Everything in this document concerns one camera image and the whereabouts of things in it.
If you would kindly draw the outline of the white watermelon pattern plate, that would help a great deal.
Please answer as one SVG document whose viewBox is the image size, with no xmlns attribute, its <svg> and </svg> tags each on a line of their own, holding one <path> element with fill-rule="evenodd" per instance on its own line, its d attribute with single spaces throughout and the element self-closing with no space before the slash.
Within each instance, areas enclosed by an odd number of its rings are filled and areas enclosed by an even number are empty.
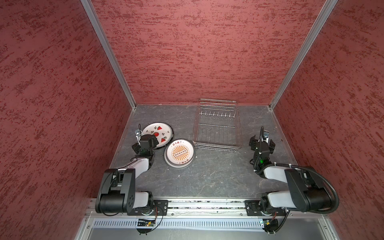
<svg viewBox="0 0 384 240">
<path fill-rule="evenodd" d="M 154 135 L 159 142 L 156 146 L 156 149 L 160 149 L 172 141 L 174 137 L 174 131 L 170 125 L 159 122 L 146 126 L 142 130 L 142 136 L 143 135 Z"/>
</svg>

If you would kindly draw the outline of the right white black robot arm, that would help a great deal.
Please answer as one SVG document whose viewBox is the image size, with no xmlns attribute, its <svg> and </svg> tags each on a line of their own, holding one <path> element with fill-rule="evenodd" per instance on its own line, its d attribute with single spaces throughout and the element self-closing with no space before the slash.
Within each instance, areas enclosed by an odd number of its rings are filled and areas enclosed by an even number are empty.
<svg viewBox="0 0 384 240">
<path fill-rule="evenodd" d="M 270 161 L 275 143 L 262 134 L 250 138 L 254 151 L 250 160 L 254 172 L 261 178 L 287 184 L 287 191 L 263 194 L 260 209 L 266 215 L 277 209 L 316 214 L 329 214 L 339 207 L 340 200 L 332 184 L 312 167 L 278 164 Z"/>
</svg>

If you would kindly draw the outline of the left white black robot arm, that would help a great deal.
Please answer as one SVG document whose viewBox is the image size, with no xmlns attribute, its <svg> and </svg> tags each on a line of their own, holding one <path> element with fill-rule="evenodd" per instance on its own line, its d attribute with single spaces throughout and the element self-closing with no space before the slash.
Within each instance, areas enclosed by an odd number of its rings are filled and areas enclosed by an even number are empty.
<svg viewBox="0 0 384 240">
<path fill-rule="evenodd" d="M 154 135 L 143 135 L 133 145 L 136 155 L 126 166 L 107 169 L 99 189 L 95 210 L 108 217 L 134 212 L 145 216 L 155 211 L 153 194 L 136 191 L 136 178 L 148 171 L 154 163 L 154 148 L 159 144 Z"/>
</svg>

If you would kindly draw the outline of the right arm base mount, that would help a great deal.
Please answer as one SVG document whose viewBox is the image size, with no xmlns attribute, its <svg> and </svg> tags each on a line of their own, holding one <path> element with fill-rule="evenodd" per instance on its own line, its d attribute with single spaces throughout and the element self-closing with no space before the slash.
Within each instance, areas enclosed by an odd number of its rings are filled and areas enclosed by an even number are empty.
<svg viewBox="0 0 384 240">
<path fill-rule="evenodd" d="M 245 210 L 248 217 L 283 217 L 286 215 L 286 211 L 284 209 L 278 208 L 269 211 L 262 211 L 260 201 L 259 200 L 245 200 Z"/>
</svg>

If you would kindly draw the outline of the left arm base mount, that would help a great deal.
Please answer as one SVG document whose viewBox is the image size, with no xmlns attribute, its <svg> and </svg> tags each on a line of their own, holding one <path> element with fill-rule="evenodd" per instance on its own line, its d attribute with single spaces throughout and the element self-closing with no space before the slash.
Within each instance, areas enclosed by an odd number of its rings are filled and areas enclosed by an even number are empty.
<svg viewBox="0 0 384 240">
<path fill-rule="evenodd" d="M 154 200 L 152 207 L 135 208 L 129 213 L 128 216 L 144 216 L 156 217 L 166 216 L 168 211 L 169 200 Z"/>
</svg>

